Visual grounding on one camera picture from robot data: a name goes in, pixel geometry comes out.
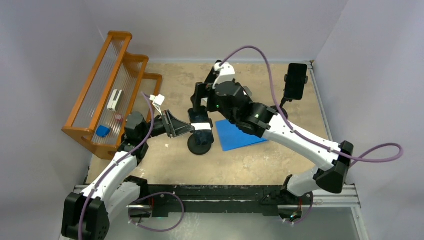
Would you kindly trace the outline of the black round-base phone stand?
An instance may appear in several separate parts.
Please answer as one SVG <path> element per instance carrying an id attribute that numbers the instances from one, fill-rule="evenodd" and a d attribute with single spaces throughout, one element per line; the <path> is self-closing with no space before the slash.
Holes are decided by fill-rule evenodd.
<path id="1" fill-rule="evenodd" d="M 208 143 L 208 144 L 197 144 L 196 139 L 195 139 L 195 136 L 194 135 L 191 135 L 188 138 L 187 147 L 188 147 L 188 150 L 192 154 L 197 155 L 197 156 L 202 156 L 202 155 L 207 154 L 211 150 L 212 144 L 211 143 Z"/>

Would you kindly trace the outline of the black smartphone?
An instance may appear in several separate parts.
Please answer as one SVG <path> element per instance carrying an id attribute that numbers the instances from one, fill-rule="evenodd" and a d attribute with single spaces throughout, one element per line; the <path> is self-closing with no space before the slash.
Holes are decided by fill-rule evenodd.
<path id="1" fill-rule="evenodd" d="M 197 145 L 205 146 L 214 143 L 215 139 L 212 132 L 212 121 L 208 112 L 203 108 L 194 111 L 193 108 L 188 110 L 190 124 L 194 127 L 194 140 Z"/>

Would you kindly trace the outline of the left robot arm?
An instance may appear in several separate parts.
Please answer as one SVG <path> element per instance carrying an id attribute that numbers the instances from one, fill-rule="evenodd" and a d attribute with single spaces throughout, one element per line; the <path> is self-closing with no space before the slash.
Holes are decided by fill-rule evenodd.
<path id="1" fill-rule="evenodd" d="M 129 174 L 145 157 L 150 137 L 167 134 L 175 138 L 194 130 L 194 126 L 175 118 L 168 110 L 150 122 L 140 112 L 129 114 L 122 143 L 108 167 L 80 193 L 71 192 L 66 197 L 62 236 L 72 240 L 103 240 L 113 219 L 129 204 L 151 203 L 156 196 L 174 197 L 168 191 L 150 193 L 147 180 Z"/>

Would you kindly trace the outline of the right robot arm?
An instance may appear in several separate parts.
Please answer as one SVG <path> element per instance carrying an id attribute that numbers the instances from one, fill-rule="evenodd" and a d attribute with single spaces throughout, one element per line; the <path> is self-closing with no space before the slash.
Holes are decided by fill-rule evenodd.
<path id="1" fill-rule="evenodd" d="M 314 167 L 285 179 L 280 196 L 288 204 L 315 190 L 343 191 L 353 145 L 321 138 L 292 124 L 281 109 L 254 102 L 235 80 L 235 70 L 218 60 L 204 82 L 197 82 L 190 98 L 195 113 L 219 112 L 247 135 L 283 145 L 314 163 Z"/>

